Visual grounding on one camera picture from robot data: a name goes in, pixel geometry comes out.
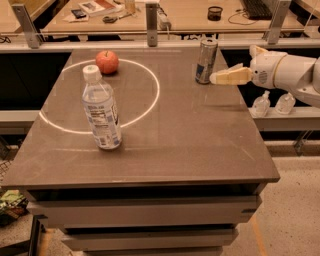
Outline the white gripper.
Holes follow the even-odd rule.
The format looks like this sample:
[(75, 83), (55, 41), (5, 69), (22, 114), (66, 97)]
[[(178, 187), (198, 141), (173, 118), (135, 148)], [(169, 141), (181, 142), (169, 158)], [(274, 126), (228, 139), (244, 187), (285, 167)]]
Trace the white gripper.
[(209, 77), (210, 82), (216, 85), (245, 85), (252, 79), (252, 82), (258, 87), (273, 89), (276, 68), (286, 53), (267, 51), (257, 45), (251, 45), (249, 54), (252, 58), (251, 69), (241, 67), (214, 72)]

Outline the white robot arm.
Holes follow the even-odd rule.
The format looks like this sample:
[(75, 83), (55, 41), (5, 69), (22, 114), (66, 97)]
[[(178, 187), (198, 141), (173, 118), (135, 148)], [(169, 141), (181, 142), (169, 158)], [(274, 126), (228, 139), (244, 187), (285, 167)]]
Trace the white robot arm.
[(213, 72), (209, 79), (217, 85), (244, 85), (251, 81), (266, 89), (281, 89), (299, 101), (320, 107), (320, 58), (269, 51), (251, 45), (250, 66), (242, 63)]

